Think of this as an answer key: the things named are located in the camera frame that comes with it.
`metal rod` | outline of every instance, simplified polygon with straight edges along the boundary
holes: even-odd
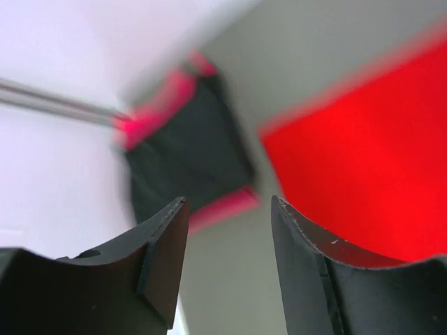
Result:
[[[59,96],[0,78],[0,103],[35,110],[69,119],[111,126],[111,118],[118,110]]]

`red block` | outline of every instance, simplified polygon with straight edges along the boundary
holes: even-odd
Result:
[[[447,253],[446,30],[416,56],[308,112],[260,131],[286,199],[376,253],[400,260]]]

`red object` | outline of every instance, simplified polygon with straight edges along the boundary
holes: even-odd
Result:
[[[382,255],[447,253],[447,33],[307,117],[261,130],[286,199]]]
[[[200,53],[194,52],[190,62],[203,76],[216,75],[216,68]],[[119,133],[117,141],[127,150],[141,143],[185,105],[196,90],[196,77],[175,69],[166,78],[166,83],[153,99],[133,112],[133,118],[114,119]],[[189,232],[197,232],[225,218],[241,214],[259,205],[258,196],[250,185],[219,198],[191,215]]]

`blurry black object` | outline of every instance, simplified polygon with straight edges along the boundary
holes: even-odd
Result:
[[[445,335],[447,258],[407,263],[328,232],[272,199],[289,335]]]
[[[0,249],[0,334],[166,334],[188,218],[188,204],[179,198],[74,259]]]
[[[178,196],[191,213],[254,183],[255,170],[218,75],[195,75],[196,89],[160,129],[125,153],[137,223]]]

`pink trim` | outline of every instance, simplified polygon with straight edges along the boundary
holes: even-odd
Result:
[[[135,119],[114,119],[119,130],[119,143],[134,148],[147,136],[160,129],[194,95],[196,79],[180,70],[172,72],[168,83],[156,97],[134,111]]]
[[[193,52],[189,61],[196,67],[201,75],[206,77],[217,74],[217,69],[201,53]]]
[[[189,234],[198,232],[231,216],[249,211],[258,205],[258,196],[250,186],[240,188],[192,214],[189,218]]]

